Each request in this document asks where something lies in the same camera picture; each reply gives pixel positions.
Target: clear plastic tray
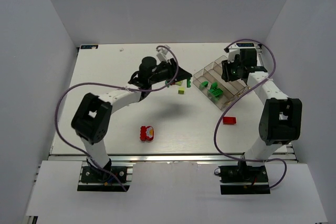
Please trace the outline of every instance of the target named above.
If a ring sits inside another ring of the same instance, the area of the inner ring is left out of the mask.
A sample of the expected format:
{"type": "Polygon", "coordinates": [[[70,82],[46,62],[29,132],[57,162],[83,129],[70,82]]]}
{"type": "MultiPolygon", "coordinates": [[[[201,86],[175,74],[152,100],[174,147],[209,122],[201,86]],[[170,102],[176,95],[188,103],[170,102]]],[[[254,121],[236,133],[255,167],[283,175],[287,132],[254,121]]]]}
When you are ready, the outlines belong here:
{"type": "Polygon", "coordinates": [[[225,82],[222,79],[222,61],[226,60],[225,56],[221,56],[214,62],[207,65],[194,75],[194,85],[205,94],[220,110],[223,110],[227,105],[237,99],[248,87],[241,81],[225,82]],[[202,86],[202,82],[207,81],[208,86],[202,86]],[[217,82],[218,88],[223,91],[220,97],[215,97],[209,92],[211,85],[217,82]]]}

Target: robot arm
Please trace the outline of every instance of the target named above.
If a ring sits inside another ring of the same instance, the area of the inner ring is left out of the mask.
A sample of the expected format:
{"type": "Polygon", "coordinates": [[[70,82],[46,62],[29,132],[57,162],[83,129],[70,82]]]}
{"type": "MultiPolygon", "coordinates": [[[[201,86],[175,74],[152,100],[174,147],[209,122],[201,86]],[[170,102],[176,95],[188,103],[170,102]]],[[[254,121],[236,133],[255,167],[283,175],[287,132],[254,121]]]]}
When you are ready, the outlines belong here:
{"type": "MultiPolygon", "coordinates": [[[[228,60],[222,61],[222,79],[226,82],[240,79],[248,86],[254,87],[268,78],[267,70],[257,66],[257,55],[261,53],[260,46],[237,43],[233,48],[226,49],[229,57],[228,60]]],[[[272,80],[260,85],[254,92],[264,105],[259,123],[259,138],[242,158],[265,161],[278,148],[299,138],[302,103],[299,99],[289,98],[272,80]]],[[[237,169],[228,169],[227,181],[246,181],[256,177],[261,171],[265,171],[263,162],[239,161],[237,169]]]]}
{"type": "MultiPolygon", "coordinates": [[[[248,76],[247,84],[255,86],[265,78],[265,72],[254,72],[248,76]]],[[[244,154],[245,159],[267,160],[278,148],[297,140],[300,136],[302,103],[289,98],[272,80],[255,89],[264,105],[259,123],[259,138],[244,154]]],[[[247,166],[258,167],[260,162],[247,162],[247,166]]]]}
{"type": "MultiPolygon", "coordinates": [[[[101,95],[88,93],[83,97],[71,121],[71,127],[83,141],[87,153],[105,170],[111,170],[111,160],[106,153],[103,141],[108,131],[111,115],[124,106],[145,99],[153,84],[172,80],[177,67],[173,58],[167,60],[167,53],[168,50],[165,48],[158,51],[156,55],[160,60],[158,65],[153,57],[143,58],[139,70],[131,76],[126,90],[114,90],[101,95]]],[[[173,81],[181,81],[191,77],[190,73],[179,66],[177,76],[173,81]]],[[[109,177],[107,173],[97,169],[91,159],[87,159],[87,161],[101,181],[109,177]]]]}

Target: small toy object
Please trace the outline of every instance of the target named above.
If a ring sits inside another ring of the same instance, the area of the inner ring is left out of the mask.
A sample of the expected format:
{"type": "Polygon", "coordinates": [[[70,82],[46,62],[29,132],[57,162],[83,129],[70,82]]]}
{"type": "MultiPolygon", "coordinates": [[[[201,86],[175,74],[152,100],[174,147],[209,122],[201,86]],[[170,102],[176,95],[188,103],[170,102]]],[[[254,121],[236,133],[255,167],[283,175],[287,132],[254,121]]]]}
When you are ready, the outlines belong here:
{"type": "Polygon", "coordinates": [[[213,90],[213,89],[210,89],[210,93],[214,96],[214,97],[220,97],[222,94],[223,94],[223,91],[219,88],[213,90]]]}
{"type": "Polygon", "coordinates": [[[154,139],[154,128],[152,126],[141,126],[140,140],[151,142],[154,139]]]}
{"type": "Polygon", "coordinates": [[[210,89],[217,89],[218,88],[218,83],[217,82],[214,82],[211,84],[211,87],[210,89]]]}
{"type": "Polygon", "coordinates": [[[184,87],[180,87],[178,90],[179,94],[184,94],[184,87]]]}
{"type": "Polygon", "coordinates": [[[206,87],[208,87],[208,85],[209,85],[209,82],[208,81],[203,81],[200,85],[199,85],[199,89],[200,90],[203,90],[203,89],[205,89],[206,87]]]}
{"type": "Polygon", "coordinates": [[[187,88],[191,88],[191,80],[190,80],[190,78],[187,79],[187,88]]]}
{"type": "Polygon", "coordinates": [[[217,82],[214,82],[214,83],[211,84],[211,87],[208,90],[207,94],[210,95],[210,96],[212,96],[212,97],[219,98],[223,94],[223,90],[221,90],[218,87],[218,83],[217,82]]]}
{"type": "Polygon", "coordinates": [[[234,125],[237,123],[237,120],[235,117],[232,116],[225,116],[223,117],[223,124],[231,124],[234,125]]]}

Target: black label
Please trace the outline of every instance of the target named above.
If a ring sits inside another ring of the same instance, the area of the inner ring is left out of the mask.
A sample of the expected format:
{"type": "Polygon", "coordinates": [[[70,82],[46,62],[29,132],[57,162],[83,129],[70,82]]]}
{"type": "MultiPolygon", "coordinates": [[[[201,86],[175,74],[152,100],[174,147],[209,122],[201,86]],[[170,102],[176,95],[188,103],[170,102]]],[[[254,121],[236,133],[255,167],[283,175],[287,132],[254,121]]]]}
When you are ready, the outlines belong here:
{"type": "Polygon", "coordinates": [[[236,43],[238,47],[254,47],[253,43],[236,43]]]}
{"type": "Polygon", "coordinates": [[[98,45],[81,45],[80,49],[97,49],[98,45]]]}

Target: red toy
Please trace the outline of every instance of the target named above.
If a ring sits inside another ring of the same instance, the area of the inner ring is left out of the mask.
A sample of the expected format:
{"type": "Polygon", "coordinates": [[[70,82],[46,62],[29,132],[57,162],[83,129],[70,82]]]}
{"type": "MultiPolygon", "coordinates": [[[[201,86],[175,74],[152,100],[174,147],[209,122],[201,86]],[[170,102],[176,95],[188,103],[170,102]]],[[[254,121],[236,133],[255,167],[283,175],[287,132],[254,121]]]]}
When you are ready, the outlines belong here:
{"type": "Polygon", "coordinates": [[[223,124],[236,124],[237,120],[234,117],[231,116],[225,116],[223,117],[223,124]]]}
{"type": "Polygon", "coordinates": [[[151,142],[154,139],[154,128],[152,126],[141,126],[140,140],[151,142]]]}

